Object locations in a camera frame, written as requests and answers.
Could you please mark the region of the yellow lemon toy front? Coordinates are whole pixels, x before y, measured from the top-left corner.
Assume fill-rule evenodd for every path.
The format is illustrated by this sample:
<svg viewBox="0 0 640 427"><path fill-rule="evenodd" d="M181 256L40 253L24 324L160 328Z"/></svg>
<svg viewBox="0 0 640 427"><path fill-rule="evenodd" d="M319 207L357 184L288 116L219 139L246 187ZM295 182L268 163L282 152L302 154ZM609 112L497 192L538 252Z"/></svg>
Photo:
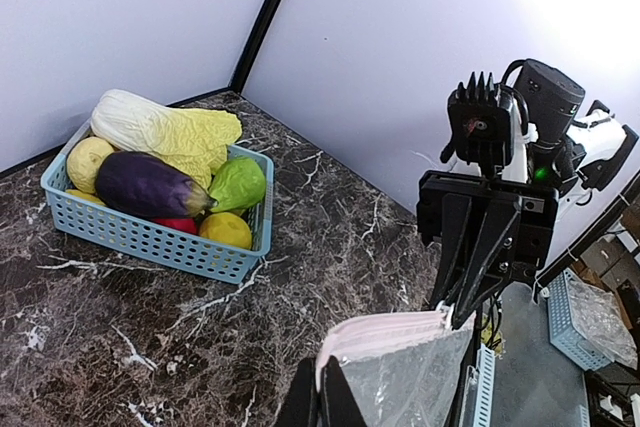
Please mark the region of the yellow lemon toy front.
<svg viewBox="0 0 640 427"><path fill-rule="evenodd" d="M200 224L198 235L245 250L250 250L253 245L253 235L249 225L231 212L214 213L206 217Z"/></svg>

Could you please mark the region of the purple eggplant toy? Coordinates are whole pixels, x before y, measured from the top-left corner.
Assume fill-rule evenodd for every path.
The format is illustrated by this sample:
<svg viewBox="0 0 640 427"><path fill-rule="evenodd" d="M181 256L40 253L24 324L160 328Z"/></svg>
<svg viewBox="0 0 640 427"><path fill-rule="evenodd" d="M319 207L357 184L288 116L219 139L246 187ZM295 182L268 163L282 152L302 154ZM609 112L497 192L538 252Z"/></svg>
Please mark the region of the purple eggplant toy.
<svg viewBox="0 0 640 427"><path fill-rule="evenodd" d="M145 219L192 218L217 206L192 177L143 152L107 156L95 189L107 207Z"/></svg>

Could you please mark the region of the yellow potato toy back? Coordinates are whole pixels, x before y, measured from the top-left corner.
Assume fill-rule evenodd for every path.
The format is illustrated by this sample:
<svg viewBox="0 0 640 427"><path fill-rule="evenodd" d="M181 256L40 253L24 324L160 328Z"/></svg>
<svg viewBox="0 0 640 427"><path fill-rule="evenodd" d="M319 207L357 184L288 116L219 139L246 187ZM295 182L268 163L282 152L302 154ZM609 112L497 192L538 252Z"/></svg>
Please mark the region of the yellow potato toy back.
<svg viewBox="0 0 640 427"><path fill-rule="evenodd" d="M106 140L90 136L78 142L66 160L67 174L73 185L87 194L95 194L95 181L103 161L116 149Z"/></svg>

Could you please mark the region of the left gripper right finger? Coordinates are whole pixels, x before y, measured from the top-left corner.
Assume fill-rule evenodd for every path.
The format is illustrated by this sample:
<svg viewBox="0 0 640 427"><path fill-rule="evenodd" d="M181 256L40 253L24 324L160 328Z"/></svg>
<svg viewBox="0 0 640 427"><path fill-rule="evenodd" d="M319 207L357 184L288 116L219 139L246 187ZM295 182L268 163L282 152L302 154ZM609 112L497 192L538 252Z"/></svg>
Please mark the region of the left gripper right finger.
<svg viewBox="0 0 640 427"><path fill-rule="evenodd" d="M334 356L320 374L320 417L324 427L366 427L367 424Z"/></svg>

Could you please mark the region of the light blue plastic basket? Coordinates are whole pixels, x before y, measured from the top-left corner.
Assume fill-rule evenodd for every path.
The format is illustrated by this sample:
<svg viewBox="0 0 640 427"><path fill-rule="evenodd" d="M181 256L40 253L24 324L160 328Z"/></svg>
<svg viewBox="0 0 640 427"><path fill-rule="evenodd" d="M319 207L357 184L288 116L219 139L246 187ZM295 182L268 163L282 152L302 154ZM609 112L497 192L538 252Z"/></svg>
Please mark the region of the light blue plastic basket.
<svg viewBox="0 0 640 427"><path fill-rule="evenodd" d="M251 158L266 175L265 199L248 212L253 244L246 250L132 217L68 194L66 191L72 187L72 182L66 172L67 155L90 133L90 123L86 121L41 177L40 185L46 193L56 229L136 258L230 284L242 283L271 250L274 163L268 156L235 144L228 147L230 158Z"/></svg>

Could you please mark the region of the green pepper toy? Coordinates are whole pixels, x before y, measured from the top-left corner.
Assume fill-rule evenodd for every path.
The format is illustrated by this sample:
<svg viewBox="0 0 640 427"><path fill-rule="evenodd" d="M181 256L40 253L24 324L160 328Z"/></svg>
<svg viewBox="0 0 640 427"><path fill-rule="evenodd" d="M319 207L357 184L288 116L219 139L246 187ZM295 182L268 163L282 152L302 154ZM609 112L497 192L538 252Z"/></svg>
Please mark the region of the green pepper toy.
<svg viewBox="0 0 640 427"><path fill-rule="evenodd" d="M249 209L263 200L266 189L266 176L255 160L232 158L218 169L209 186L209 196L216 201L211 212Z"/></svg>

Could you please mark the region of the napa cabbage toy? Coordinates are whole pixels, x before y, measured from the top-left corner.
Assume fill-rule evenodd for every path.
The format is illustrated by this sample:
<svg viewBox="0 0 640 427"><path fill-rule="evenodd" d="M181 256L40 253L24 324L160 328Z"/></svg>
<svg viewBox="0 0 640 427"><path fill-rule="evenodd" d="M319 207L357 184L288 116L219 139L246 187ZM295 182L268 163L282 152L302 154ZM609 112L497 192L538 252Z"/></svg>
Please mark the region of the napa cabbage toy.
<svg viewBox="0 0 640 427"><path fill-rule="evenodd" d="M102 95L90 125L113 146L151 154L203 188L242 135L241 121L225 110L171 108L120 89Z"/></svg>

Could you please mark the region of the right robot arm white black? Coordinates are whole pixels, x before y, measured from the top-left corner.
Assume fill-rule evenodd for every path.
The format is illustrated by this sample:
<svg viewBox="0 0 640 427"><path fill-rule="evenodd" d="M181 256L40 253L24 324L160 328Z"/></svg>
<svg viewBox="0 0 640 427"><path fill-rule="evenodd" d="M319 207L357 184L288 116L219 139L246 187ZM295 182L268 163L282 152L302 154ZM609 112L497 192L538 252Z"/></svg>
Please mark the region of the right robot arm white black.
<svg viewBox="0 0 640 427"><path fill-rule="evenodd" d="M449 95L441 168L418 184L417 229L441 257L428 304L461 328L508 285L534 285L561 218L619 173L638 134L559 69L517 59Z"/></svg>

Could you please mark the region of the small yellow fruit toy right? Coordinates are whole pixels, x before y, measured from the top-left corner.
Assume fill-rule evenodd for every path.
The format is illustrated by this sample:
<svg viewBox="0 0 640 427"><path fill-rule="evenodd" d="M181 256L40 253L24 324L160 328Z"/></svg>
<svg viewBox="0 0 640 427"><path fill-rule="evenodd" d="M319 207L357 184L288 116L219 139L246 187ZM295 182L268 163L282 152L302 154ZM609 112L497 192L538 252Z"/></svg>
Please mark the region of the small yellow fruit toy right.
<svg viewBox="0 0 640 427"><path fill-rule="evenodd" d="M69 195L72 195L74 197L83 199L85 201L94 203L96 205L105 206L105 203L101 199L99 199L97 196L95 196L93 194L89 194L89 193L83 192L83 191L78 190L78 189L66 189L65 193L69 194Z"/></svg>

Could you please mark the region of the red pepper toy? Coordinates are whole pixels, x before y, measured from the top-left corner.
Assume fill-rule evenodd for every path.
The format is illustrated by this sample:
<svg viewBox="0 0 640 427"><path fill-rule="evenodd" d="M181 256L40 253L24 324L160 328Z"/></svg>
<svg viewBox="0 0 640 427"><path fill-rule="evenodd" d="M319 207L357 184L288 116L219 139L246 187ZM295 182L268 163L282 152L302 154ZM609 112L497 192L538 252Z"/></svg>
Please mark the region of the red pepper toy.
<svg viewBox="0 0 640 427"><path fill-rule="evenodd" d="M193 218L154 218L152 222L189 235L198 235L198 226Z"/></svg>

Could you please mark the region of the clear zip top bag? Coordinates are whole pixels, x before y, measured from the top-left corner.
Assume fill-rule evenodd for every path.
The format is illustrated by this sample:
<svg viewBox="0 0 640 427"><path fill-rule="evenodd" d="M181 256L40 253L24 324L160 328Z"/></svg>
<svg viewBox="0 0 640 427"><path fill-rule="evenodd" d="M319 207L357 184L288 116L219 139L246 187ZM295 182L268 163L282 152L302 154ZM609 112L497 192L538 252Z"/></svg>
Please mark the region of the clear zip top bag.
<svg viewBox="0 0 640 427"><path fill-rule="evenodd" d="M359 316L332 327L318 352L315 387L331 399L337 361L368 426L443 426L457 390L476 315L458 328L453 309Z"/></svg>

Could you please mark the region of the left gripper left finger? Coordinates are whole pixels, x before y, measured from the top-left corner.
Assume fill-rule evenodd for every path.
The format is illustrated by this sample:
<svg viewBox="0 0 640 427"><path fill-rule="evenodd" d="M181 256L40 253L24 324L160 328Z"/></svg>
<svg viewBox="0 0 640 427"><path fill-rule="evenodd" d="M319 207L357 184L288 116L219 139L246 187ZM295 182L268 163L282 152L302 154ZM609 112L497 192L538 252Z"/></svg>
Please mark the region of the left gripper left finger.
<svg viewBox="0 0 640 427"><path fill-rule="evenodd" d="M315 361L298 363L285 396L275 427L316 427L318 423L318 393L315 385Z"/></svg>

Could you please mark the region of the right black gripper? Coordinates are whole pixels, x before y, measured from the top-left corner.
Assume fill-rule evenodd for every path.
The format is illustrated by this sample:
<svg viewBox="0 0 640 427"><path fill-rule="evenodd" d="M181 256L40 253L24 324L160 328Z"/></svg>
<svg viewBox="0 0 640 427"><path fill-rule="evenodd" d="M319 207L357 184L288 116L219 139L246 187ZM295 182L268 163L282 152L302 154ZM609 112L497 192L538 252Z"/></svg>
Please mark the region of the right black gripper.
<svg viewBox="0 0 640 427"><path fill-rule="evenodd" d="M452 327L482 303L484 275L531 283L545 266L558 212L554 188L436 170L419 181L418 231L441 243L430 299L435 307L460 279Z"/></svg>

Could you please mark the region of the blue basket outside enclosure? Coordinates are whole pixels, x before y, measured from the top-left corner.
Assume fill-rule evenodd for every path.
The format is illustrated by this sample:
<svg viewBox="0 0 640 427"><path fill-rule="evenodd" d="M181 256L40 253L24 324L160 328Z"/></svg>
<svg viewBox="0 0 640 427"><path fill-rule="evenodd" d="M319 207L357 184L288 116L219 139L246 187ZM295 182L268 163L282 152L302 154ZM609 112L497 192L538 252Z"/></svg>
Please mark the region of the blue basket outside enclosure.
<svg viewBox="0 0 640 427"><path fill-rule="evenodd" d="M576 328L577 319L570 305L568 287L580 279L570 269L565 269L548 286L547 299L550 343L583 371L597 371L612 361L596 349Z"/></svg>

